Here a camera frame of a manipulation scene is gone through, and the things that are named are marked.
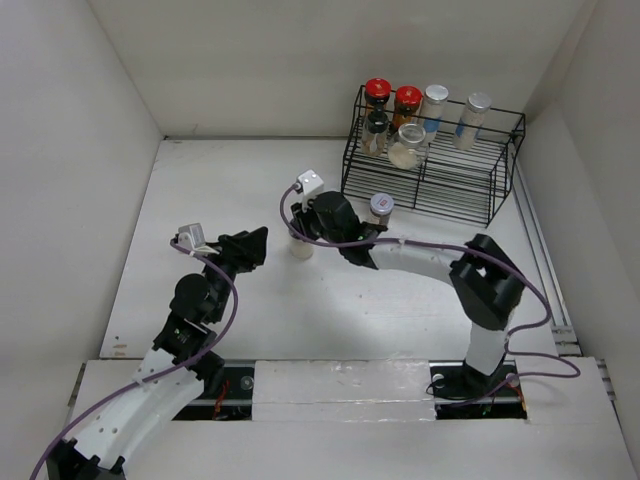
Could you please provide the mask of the white lid brown sauce jar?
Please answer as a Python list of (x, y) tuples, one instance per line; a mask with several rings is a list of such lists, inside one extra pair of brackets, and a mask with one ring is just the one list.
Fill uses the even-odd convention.
[(389, 194), (374, 194), (369, 203), (369, 221), (372, 224), (387, 226), (394, 206), (394, 199)]

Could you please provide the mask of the black cap white powder bottle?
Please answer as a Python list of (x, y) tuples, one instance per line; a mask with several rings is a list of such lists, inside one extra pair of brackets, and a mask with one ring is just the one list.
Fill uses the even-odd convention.
[(314, 254), (314, 246), (301, 240), (294, 234), (290, 234), (288, 248), (290, 254), (298, 260), (308, 260)]

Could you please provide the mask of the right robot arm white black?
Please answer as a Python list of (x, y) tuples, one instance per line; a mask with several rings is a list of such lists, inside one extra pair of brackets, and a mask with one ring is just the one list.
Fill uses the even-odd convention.
[(508, 328), (525, 284), (521, 272), (489, 236), (475, 235), (463, 246), (401, 239), (389, 229), (394, 201), (376, 193), (361, 219), (339, 191), (304, 194), (283, 208), (298, 242), (336, 250), (363, 269), (410, 274), (451, 289), (471, 323), (462, 366), (443, 384), (467, 400), (496, 388), (506, 357)]

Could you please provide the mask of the red lid sauce jar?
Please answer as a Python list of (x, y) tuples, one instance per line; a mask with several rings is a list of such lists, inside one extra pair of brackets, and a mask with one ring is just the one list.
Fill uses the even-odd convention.
[(411, 123), (419, 112), (423, 95), (414, 86), (400, 86), (394, 97), (394, 112), (391, 120), (390, 131), (395, 133), (407, 123)]
[(369, 79), (364, 85), (364, 100), (367, 108), (381, 106), (386, 108), (386, 104), (392, 93), (391, 84), (380, 77)]

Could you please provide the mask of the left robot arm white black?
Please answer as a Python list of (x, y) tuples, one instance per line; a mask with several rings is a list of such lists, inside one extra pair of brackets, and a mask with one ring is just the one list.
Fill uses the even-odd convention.
[(213, 348), (225, 334), (212, 327), (232, 324), (235, 279), (264, 264), (267, 238), (265, 226), (215, 242), (198, 224), (179, 229), (171, 246), (202, 262), (202, 271), (176, 283), (167, 319), (130, 384), (79, 415), (87, 424), (77, 434), (52, 442), (44, 455), (49, 478), (125, 478), (133, 457), (185, 406), (223, 388), (225, 361)]

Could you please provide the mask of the clear glass jar silver rim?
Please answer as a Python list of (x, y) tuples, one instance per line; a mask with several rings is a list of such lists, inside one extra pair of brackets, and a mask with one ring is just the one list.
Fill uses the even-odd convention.
[(401, 125), (389, 143), (388, 159), (401, 170), (418, 168), (425, 162), (427, 155), (426, 131), (416, 123)]

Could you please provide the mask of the silver lid bead bottle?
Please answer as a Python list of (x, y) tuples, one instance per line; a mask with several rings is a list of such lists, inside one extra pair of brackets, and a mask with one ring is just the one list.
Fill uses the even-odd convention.
[(455, 148), (466, 151), (474, 146), (491, 106), (492, 99), (484, 92), (467, 97), (452, 139)]
[(424, 117), (423, 127), (427, 143), (436, 137), (448, 96), (449, 90), (443, 85), (432, 84), (424, 90), (421, 115)]

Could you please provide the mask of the black cap beige spice bottle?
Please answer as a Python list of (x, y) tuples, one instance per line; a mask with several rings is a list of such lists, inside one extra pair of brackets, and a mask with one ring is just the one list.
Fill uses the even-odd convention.
[(374, 107), (363, 120), (361, 149), (369, 156), (379, 156), (385, 148), (389, 118), (384, 106)]

